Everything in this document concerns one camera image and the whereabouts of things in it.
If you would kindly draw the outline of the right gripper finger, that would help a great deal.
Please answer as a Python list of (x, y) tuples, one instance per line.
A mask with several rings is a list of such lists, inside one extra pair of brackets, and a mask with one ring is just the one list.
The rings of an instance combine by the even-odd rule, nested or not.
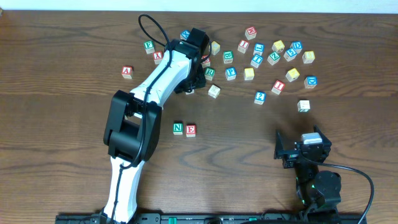
[(318, 133), (322, 139), (323, 149), (325, 151), (330, 151), (332, 143), (331, 141), (321, 132), (320, 128), (317, 125), (313, 126), (313, 130), (315, 133)]
[(274, 159), (282, 159), (283, 156), (284, 156), (284, 145), (282, 143), (280, 132), (277, 130), (275, 132)]

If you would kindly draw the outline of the green N block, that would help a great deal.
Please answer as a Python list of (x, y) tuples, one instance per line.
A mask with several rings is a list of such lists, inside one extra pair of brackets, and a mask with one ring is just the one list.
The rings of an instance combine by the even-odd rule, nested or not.
[(182, 135), (183, 134), (183, 124), (182, 123), (174, 123), (173, 124), (173, 134), (174, 135)]

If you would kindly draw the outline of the red E block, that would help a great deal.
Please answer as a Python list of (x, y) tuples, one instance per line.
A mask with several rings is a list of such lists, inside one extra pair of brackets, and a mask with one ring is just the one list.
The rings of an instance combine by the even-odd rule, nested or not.
[(195, 137), (197, 133), (197, 127), (195, 124), (188, 124), (186, 125), (186, 137)]

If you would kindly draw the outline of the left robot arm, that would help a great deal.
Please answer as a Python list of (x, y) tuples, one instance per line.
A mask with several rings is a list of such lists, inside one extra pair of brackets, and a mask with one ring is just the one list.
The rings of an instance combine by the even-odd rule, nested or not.
[(142, 168), (159, 142), (164, 103), (171, 93), (190, 93), (206, 85), (201, 63), (209, 42), (204, 31), (192, 29), (187, 40), (165, 46), (162, 61), (143, 83), (114, 94), (103, 137), (112, 178), (101, 223), (129, 223), (135, 217)]

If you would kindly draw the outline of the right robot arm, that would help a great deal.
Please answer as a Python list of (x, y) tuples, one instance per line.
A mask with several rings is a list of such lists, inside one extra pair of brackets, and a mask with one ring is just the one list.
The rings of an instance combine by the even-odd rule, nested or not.
[(294, 145), (293, 149), (284, 149), (280, 132), (276, 132), (274, 159), (281, 159), (283, 168), (295, 170), (297, 195), (304, 205), (298, 219), (320, 222), (336, 218), (336, 206), (341, 202), (341, 177), (318, 168), (329, 156), (331, 141), (314, 126), (312, 133), (301, 135), (301, 141)]

